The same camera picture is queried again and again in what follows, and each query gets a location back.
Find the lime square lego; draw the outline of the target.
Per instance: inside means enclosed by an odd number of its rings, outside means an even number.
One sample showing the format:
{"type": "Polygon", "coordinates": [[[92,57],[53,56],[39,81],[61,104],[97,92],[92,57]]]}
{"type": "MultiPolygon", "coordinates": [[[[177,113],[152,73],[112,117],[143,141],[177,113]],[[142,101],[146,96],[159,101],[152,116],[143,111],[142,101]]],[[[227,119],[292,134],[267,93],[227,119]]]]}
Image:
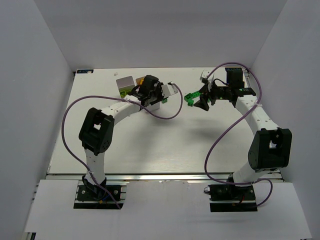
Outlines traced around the lime square lego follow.
{"type": "Polygon", "coordinates": [[[128,94],[127,91],[121,91],[120,92],[120,97],[123,99],[127,94],[128,94]]]}

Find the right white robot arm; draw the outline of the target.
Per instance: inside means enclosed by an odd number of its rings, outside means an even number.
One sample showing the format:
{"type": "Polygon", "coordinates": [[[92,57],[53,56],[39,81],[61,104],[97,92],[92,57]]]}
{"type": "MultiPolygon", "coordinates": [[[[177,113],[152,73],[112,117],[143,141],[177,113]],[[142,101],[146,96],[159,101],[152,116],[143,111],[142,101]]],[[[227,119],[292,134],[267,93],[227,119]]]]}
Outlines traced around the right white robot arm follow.
{"type": "Polygon", "coordinates": [[[226,82],[222,86],[215,83],[209,71],[201,73],[199,100],[195,107],[208,111],[217,100],[232,103],[239,111],[253,134],[253,141],[247,154],[247,162],[231,175],[229,182],[246,187],[267,173],[288,166],[292,144],[292,133],[274,123],[259,104],[255,91],[245,87],[244,73],[239,67],[227,67],[226,82]]]}

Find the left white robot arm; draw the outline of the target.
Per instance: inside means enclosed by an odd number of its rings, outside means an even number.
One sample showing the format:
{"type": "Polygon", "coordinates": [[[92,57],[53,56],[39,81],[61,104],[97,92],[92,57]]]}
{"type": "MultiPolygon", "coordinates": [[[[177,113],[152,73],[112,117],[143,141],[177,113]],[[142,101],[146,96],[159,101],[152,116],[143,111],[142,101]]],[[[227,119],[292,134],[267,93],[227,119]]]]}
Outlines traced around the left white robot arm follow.
{"type": "Polygon", "coordinates": [[[98,194],[102,191],[99,186],[106,186],[104,157],[112,143],[115,125],[140,112],[142,107],[163,100],[163,85],[157,77],[146,75],[142,84],[135,86],[123,101],[103,109],[92,107],[88,110],[79,133],[89,168],[82,181],[88,190],[98,194]]]}

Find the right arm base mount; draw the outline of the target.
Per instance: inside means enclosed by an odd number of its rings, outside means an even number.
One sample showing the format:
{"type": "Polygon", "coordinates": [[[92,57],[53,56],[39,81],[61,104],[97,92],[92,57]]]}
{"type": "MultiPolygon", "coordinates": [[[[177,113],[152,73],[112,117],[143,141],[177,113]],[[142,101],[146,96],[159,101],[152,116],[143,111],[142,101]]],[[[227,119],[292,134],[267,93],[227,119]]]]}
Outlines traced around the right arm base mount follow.
{"type": "Polygon", "coordinates": [[[210,184],[203,189],[209,195],[211,213],[257,212],[254,188],[249,185],[210,184]]]}

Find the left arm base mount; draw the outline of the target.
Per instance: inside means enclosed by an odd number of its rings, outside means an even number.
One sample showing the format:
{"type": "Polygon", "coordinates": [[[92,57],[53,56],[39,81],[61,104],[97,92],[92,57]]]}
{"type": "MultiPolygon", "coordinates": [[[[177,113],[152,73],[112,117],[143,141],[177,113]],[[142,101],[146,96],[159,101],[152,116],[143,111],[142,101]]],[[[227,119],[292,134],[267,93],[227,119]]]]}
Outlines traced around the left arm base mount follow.
{"type": "Polygon", "coordinates": [[[120,210],[126,198],[126,186],[107,184],[105,179],[101,185],[108,191],[101,189],[95,183],[91,184],[82,177],[74,198],[74,209],[83,210],[120,210]]]}

